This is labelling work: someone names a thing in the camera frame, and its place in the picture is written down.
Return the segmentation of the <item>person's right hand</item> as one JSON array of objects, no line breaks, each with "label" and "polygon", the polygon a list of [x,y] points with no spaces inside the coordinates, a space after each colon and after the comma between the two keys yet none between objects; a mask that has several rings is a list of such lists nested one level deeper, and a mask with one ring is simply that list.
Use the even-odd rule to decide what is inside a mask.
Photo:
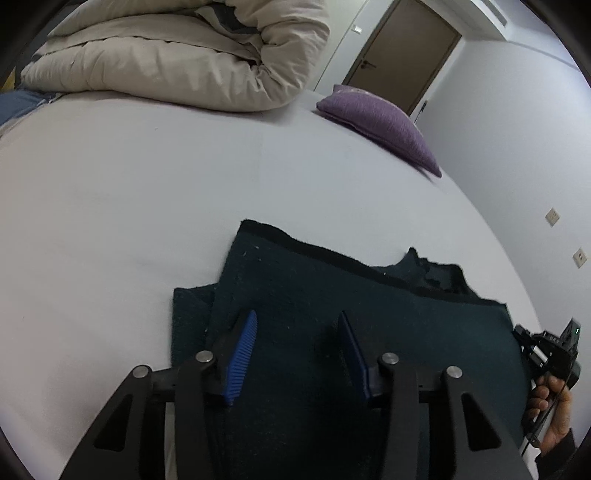
[{"label": "person's right hand", "polygon": [[540,414],[550,417],[539,449],[549,453],[570,432],[573,397],[564,380],[552,375],[540,377],[530,396],[527,416],[536,419]]}]

